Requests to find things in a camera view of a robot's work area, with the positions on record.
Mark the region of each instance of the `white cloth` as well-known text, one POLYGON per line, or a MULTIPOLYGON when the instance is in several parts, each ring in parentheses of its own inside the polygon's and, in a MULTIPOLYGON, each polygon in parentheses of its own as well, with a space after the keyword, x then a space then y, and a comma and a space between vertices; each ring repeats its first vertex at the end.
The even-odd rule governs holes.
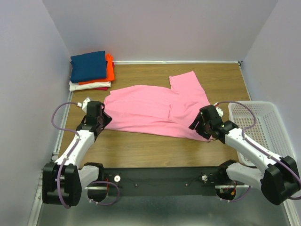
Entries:
POLYGON ((93 88, 100 88, 100 87, 111 87, 111 82, 93 82, 89 84, 79 85, 78 83, 72 83, 69 81, 69 90, 70 92, 76 91, 76 90, 83 90, 83 89, 93 89, 93 88))

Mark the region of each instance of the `navy blue cloth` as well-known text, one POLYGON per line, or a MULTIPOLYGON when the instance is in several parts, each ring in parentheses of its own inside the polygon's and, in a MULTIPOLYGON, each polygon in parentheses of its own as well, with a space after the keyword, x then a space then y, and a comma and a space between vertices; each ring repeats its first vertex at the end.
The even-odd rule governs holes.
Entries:
POLYGON ((70 77, 72 83, 105 79, 107 77, 105 51, 72 56, 70 63, 72 65, 70 77))

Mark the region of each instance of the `folded clothes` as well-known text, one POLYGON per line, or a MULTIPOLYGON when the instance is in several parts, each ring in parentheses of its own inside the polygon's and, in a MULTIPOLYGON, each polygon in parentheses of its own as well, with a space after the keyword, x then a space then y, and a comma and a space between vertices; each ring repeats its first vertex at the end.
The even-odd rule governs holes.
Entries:
POLYGON ((110 53, 107 53, 105 55, 105 60, 107 61, 107 78, 105 79, 95 79, 95 80, 91 80, 91 81, 80 81, 79 85, 83 85, 83 84, 88 84, 88 83, 92 83, 92 82, 103 82, 103 81, 114 81, 115 77, 114 77, 114 63, 113 60, 114 58, 112 57, 112 55, 110 53))
POLYGON ((108 87, 99 87, 99 88, 93 88, 95 90, 108 90, 108 87))
POLYGON ((107 77, 105 51, 72 56, 71 65, 72 72, 70 81, 72 83, 105 79, 107 77))
POLYGON ((69 82, 70 92, 76 90, 93 89, 93 88, 100 88, 100 87, 111 87, 111 82, 110 81, 94 82, 85 85, 79 85, 78 83, 72 83, 71 81, 69 82))
POLYGON ((189 129, 199 109, 210 105, 195 73, 169 81, 171 89, 141 85, 111 91, 104 100, 112 117, 106 129, 207 141, 189 129))

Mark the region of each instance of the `orange cloth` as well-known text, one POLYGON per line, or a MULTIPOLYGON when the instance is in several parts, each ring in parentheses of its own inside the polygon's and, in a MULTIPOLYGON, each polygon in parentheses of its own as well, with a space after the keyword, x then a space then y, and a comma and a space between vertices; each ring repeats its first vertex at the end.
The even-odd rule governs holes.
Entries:
POLYGON ((84 84, 89 84, 93 82, 104 82, 104 81, 114 81, 114 70, 113 70, 113 57, 110 53, 107 53, 105 55, 105 60, 108 62, 107 63, 107 77, 105 79, 95 79, 95 80, 90 80, 90 81, 82 81, 79 82, 79 85, 84 85, 84 84))

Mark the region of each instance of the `gray floor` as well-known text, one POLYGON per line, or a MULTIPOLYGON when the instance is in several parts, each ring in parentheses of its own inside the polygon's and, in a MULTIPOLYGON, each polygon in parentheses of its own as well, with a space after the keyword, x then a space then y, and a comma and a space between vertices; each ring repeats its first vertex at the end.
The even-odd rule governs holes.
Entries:
POLYGON ((83 191, 78 206, 43 205, 40 226, 286 226, 283 205, 252 189, 236 203, 209 196, 122 197, 112 206, 90 204, 83 191))

